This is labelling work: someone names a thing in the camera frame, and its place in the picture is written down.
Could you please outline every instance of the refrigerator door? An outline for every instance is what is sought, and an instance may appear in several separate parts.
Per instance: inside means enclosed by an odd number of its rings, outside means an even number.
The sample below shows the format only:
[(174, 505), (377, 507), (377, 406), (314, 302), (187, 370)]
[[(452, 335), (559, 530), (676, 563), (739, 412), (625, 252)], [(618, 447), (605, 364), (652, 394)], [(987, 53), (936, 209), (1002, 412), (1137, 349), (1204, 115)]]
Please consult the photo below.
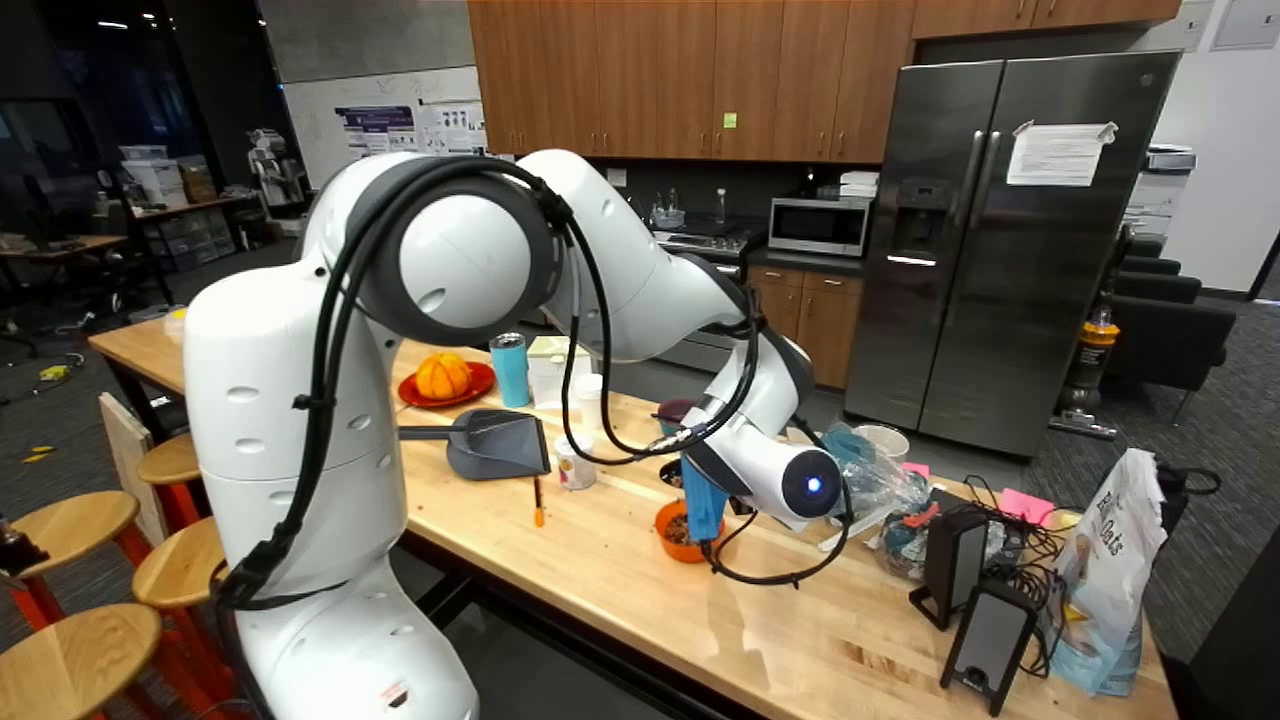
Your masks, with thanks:
[(914, 427), (1002, 64), (894, 76), (845, 412)]
[[(1031, 456), (1099, 286), (1177, 57), (1013, 58), (919, 427)], [(1088, 189), (1006, 183), (1026, 123), (1111, 123)]]

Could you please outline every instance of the cup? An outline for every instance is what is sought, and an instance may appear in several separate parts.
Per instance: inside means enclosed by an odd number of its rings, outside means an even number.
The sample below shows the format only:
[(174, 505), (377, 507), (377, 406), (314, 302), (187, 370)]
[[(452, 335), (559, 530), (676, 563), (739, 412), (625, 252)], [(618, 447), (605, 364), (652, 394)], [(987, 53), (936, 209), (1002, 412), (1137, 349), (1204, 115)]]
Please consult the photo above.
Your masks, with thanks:
[(521, 331), (498, 331), (488, 345), (488, 358), (496, 370), (496, 393), (504, 394), (509, 406), (528, 406), (528, 345)]

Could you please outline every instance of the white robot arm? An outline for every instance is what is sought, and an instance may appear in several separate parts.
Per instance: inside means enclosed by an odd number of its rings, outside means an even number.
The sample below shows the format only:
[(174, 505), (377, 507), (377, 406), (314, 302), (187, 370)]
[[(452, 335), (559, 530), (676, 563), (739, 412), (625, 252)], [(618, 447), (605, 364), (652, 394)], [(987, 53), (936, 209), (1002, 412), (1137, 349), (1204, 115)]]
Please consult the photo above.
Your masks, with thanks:
[[(484, 345), (531, 306), (605, 358), (757, 326), (734, 284), (666, 257), (571, 150), (359, 159), (314, 200), (297, 265), (190, 298), (187, 412), (234, 569), (223, 605), (277, 717), (475, 717), (387, 569), (402, 530), (387, 364), (399, 335)], [(686, 456), (787, 522), (839, 497), (823, 450), (780, 445), (803, 384), (803, 352), (765, 331), (686, 414)]]

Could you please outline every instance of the stool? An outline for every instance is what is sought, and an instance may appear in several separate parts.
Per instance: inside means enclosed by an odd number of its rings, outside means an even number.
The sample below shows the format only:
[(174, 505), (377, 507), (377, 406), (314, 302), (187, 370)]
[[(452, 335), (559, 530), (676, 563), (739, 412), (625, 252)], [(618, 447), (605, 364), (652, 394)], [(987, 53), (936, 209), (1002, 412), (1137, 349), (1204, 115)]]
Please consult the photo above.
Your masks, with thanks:
[(31, 629), (62, 617), (45, 573), (72, 563), (108, 538), (117, 538), (130, 563), (153, 553), (130, 515), (137, 501), (127, 490), (85, 490), (12, 520), (17, 530), (48, 553), (48, 560), (24, 569), (12, 587), (12, 598)]
[(40, 629), (0, 651), (0, 720), (90, 717), (153, 659), (161, 617), (138, 605), (108, 605)]
[(208, 695), (223, 700), (234, 686), (232, 666), (220, 659), (213, 637), (194, 620), (194, 605), (208, 598), (208, 584), (223, 563), (223, 538), (213, 515), (170, 530), (130, 573), (130, 596), (165, 610), (165, 644), (174, 647), (187, 666), (202, 679)]
[(169, 530), (194, 522), (190, 484), (199, 479), (199, 459), (190, 434), (170, 434), (144, 450), (137, 475), (161, 490)]

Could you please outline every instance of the kitchen cabinet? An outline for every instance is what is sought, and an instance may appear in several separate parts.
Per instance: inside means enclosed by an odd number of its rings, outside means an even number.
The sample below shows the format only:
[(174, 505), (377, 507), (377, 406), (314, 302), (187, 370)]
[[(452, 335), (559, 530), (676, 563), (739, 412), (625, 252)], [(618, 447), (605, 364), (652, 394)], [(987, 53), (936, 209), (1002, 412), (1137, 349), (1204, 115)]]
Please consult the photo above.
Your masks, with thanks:
[(809, 352), (814, 384), (845, 389), (864, 278), (780, 265), (750, 265), (747, 278), (766, 325)]
[(1178, 0), (914, 0), (914, 37), (1160, 22)]
[(717, 157), (878, 162), (909, 57), (901, 0), (734, 0), (717, 22)]
[(559, 22), (576, 58), (568, 146), (652, 159), (711, 157), (711, 37), (711, 3), (576, 0)]
[(904, 0), (473, 0), (488, 146), (878, 162)]
[(488, 146), (531, 150), (571, 144), (579, 128), (568, 85), (576, 57), (559, 40), (571, 0), (473, 0), (466, 18)]
[(1037, 0), (1037, 26), (1160, 22), (1178, 0)]

